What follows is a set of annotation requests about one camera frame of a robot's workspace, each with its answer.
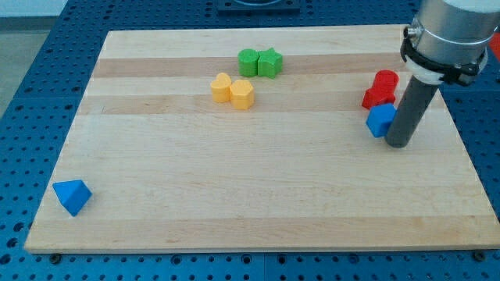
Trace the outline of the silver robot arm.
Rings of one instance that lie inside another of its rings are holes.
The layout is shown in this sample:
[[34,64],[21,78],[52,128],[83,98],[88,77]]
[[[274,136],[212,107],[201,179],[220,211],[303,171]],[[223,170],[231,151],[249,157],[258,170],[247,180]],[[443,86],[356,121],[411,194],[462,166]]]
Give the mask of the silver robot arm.
[[488,62],[499,0],[423,0],[403,30],[401,57],[424,84],[468,86]]

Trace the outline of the dark robot base mount plate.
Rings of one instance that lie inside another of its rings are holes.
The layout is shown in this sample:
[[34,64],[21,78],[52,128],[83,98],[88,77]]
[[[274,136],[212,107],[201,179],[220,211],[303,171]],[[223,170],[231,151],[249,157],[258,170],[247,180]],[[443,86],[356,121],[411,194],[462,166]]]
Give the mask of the dark robot base mount plate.
[[301,0],[214,0],[219,14],[236,12],[299,12]]

